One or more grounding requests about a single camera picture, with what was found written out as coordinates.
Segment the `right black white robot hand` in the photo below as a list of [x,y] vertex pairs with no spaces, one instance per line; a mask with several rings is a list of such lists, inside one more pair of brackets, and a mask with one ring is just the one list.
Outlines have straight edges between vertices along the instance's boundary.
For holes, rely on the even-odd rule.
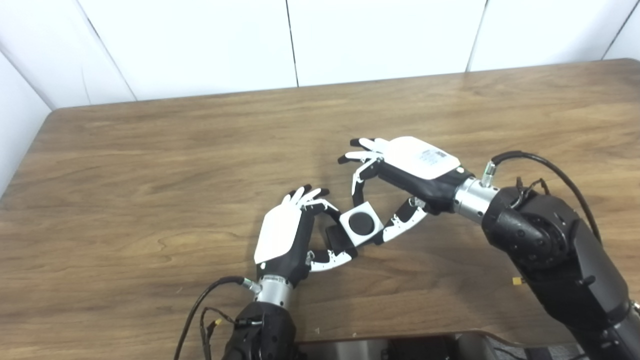
[[[339,224],[355,248],[387,243],[428,215],[452,214],[457,191],[474,176],[457,157],[413,136],[359,137],[350,146],[355,150],[337,162],[358,162],[359,167],[350,189],[353,208],[340,215]],[[386,222],[364,198],[365,183],[374,178],[409,194]]]

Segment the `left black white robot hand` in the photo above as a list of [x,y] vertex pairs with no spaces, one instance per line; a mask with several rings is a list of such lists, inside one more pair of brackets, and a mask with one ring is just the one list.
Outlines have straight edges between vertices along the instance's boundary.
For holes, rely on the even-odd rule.
[[[311,272],[340,267],[358,256],[339,223],[342,212],[325,199],[329,193],[327,188],[306,184],[290,191],[266,213],[253,256],[259,280],[280,277],[295,288]],[[311,250],[314,223],[320,214],[329,215],[335,224],[327,228],[327,248]]]

